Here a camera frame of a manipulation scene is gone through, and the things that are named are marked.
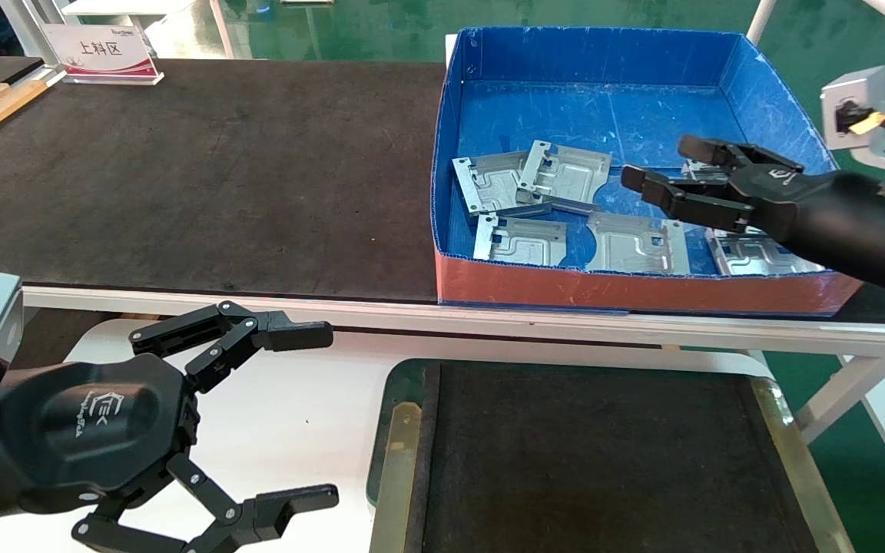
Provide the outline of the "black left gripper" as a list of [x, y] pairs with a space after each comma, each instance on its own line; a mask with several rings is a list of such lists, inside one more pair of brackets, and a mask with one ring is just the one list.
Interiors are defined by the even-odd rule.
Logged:
[[[131, 359], [14, 372], [0, 389], [0, 449], [15, 504], [55, 514], [104, 500], [71, 529], [94, 552], [236, 552], [282, 538], [295, 515], [337, 506], [340, 490], [314, 485], [236, 503], [185, 455], [200, 420], [193, 393], [210, 392], [262, 349], [326, 349], [333, 338], [328, 322], [225, 301], [136, 330]], [[186, 379], [161, 359], [205, 343]], [[169, 476], [214, 521], [189, 541], [120, 525], [128, 504], [150, 499]]]

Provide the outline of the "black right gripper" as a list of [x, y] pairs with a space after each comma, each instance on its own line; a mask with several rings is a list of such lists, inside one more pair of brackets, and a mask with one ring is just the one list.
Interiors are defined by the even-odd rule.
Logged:
[[674, 179], [625, 165], [621, 185], [653, 204], [667, 218], [723, 231], [747, 226], [770, 236], [814, 235], [809, 198], [818, 176], [770, 164], [755, 144], [684, 136], [678, 153], [719, 168], [724, 180]]

